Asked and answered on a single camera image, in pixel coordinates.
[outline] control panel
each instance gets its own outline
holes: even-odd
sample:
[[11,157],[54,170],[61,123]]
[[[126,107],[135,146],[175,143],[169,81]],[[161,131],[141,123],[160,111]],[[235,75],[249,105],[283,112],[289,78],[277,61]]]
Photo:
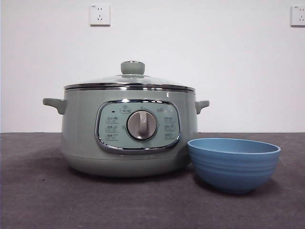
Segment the control panel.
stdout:
[[105,150],[153,150],[179,140],[177,108],[159,100],[110,101],[99,109],[95,134]]

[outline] dark gray carpet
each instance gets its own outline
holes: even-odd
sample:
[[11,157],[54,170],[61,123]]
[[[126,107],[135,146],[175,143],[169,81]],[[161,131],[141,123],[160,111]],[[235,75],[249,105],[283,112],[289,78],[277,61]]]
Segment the dark gray carpet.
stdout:
[[276,172],[241,196],[214,190],[192,166],[156,177],[91,177],[68,168],[60,134],[1,134],[1,228],[305,228],[305,133],[200,136],[276,144]]

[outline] ceramic bowl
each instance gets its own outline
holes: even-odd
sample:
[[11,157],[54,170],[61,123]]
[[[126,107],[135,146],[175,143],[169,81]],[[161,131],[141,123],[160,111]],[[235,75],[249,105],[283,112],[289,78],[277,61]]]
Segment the ceramic bowl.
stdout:
[[196,173],[215,188],[247,193],[273,174],[281,148],[265,142],[200,138],[188,142]]

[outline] chrome trim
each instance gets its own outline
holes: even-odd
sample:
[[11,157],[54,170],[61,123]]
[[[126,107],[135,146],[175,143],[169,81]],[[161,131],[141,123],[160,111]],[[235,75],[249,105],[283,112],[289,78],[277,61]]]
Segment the chrome trim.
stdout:
[[[153,148],[121,148],[121,147],[108,145],[101,140],[100,134],[99,134],[99,126],[100,126],[101,113],[105,106],[107,106],[109,104],[118,104],[118,103],[143,103],[143,101],[148,101],[149,103],[155,103],[157,101],[160,101],[164,104],[172,105],[176,109],[177,115],[178,115],[179,135],[173,143],[166,145],[166,146],[153,147]],[[172,104],[168,101],[150,100],[150,99],[130,99],[128,102],[126,102],[126,100],[123,102],[123,100],[113,100],[113,101],[107,101],[107,102],[103,103],[97,112],[97,117],[96,117],[96,121],[95,121],[94,138],[95,138],[98,146],[101,149],[103,149],[109,153],[121,154],[121,155],[138,155],[138,154],[152,154],[152,153],[164,152],[166,150],[174,148],[178,144],[181,137],[182,137],[182,127],[181,127],[181,122],[180,122],[179,110],[175,104]]]
[[76,91],[103,91],[103,90],[118,90],[118,91],[159,91],[159,92],[182,92],[193,93],[193,91],[187,91],[182,89],[167,89],[167,88],[150,88],[150,87],[91,87],[91,88],[72,88],[65,89],[65,92]]
[[92,88],[161,88],[161,89],[175,89],[175,90],[185,90],[185,91],[191,91],[195,92],[195,89],[192,87],[186,87],[186,86],[178,86],[178,85],[172,85],[172,84],[150,84],[150,83],[79,83],[79,84],[71,84],[64,87],[65,90],[68,89],[76,89],[76,88],[86,88],[88,90],[91,90]]

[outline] electrical outlet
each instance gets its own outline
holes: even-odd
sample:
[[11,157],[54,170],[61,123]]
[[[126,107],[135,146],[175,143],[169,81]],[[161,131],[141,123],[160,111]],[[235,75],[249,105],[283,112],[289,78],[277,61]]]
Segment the electrical outlet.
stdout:
[[90,25],[110,25],[110,5],[104,3],[90,6]]
[[305,5],[291,7],[291,26],[305,26]]

